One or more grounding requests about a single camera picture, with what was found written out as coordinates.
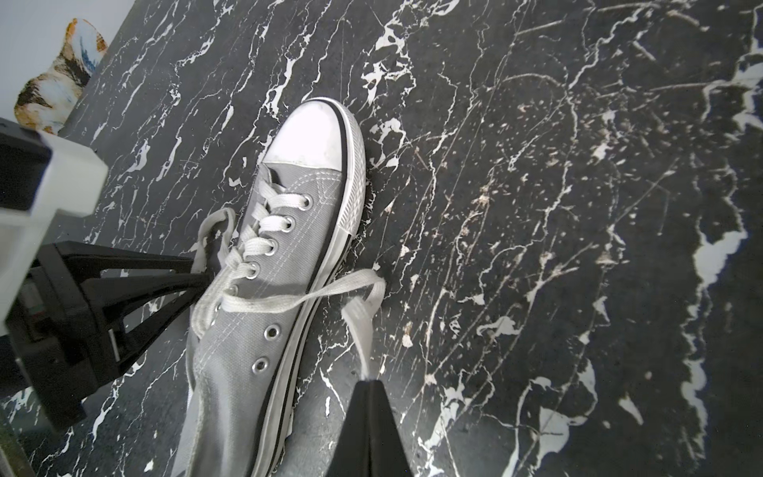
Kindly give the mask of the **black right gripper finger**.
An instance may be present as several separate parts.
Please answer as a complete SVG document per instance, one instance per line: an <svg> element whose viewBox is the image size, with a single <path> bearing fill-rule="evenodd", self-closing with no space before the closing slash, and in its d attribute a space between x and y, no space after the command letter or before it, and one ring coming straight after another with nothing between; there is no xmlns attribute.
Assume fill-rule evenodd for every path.
<svg viewBox="0 0 763 477"><path fill-rule="evenodd" d="M412 476L385 386L359 381L326 476Z"/></svg>

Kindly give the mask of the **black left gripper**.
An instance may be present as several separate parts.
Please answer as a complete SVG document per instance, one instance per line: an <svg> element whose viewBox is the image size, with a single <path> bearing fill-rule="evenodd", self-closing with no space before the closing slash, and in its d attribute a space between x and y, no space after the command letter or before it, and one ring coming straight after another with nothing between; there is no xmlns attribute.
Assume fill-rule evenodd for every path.
<svg viewBox="0 0 763 477"><path fill-rule="evenodd" d="M1 395L31 388L53 429L85 419L83 400L124 375L167 327L204 294L206 272L184 256L83 242L42 246L21 281L1 339ZM105 270L176 274L101 278ZM172 295L140 323L131 313Z"/></svg>

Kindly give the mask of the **white shoelace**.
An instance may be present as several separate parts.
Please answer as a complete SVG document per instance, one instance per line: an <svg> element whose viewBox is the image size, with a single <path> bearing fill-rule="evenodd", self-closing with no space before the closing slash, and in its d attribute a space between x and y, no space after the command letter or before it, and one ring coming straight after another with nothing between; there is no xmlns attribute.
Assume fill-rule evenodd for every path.
<svg viewBox="0 0 763 477"><path fill-rule="evenodd" d="M191 313L190 326L196 338L201 339L213 326L216 315L224 310L239 314L282 314L311 301L324 297L348 294L367 290L369 293L354 296L342 308L341 314L356 346L361 363L361 378L373 379L372 347L373 319L381 307L385 295L385 280L375 270L357 270L327 284L304 292L287 292L294 286L293 280L276 286L276 292L262 297L244 296L239 283L243 280L264 277L262 267L254 259L257 256L270 256L278 245L273 238L266 238L266 233L287 232L294 226L294 220L288 216L276 215L277 208L298 209L310 199L303 194L288 193L279 185L259 181L256 192L262 197L254 205L250 218L252 226L247 226L240 233L240 243L229 250L221 250L219 260L222 271L207 288Z"/></svg>

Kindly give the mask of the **grey canvas sneaker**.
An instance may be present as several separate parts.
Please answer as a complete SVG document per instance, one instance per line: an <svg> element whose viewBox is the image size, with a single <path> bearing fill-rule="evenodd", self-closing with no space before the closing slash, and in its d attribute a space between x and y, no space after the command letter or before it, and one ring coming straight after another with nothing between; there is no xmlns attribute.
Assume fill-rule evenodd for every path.
<svg viewBox="0 0 763 477"><path fill-rule="evenodd" d="M328 97L299 105L258 165L246 212L224 208L219 268L193 306L189 399L176 476L266 476L291 435L296 381L321 299L364 208L367 160L351 111Z"/></svg>

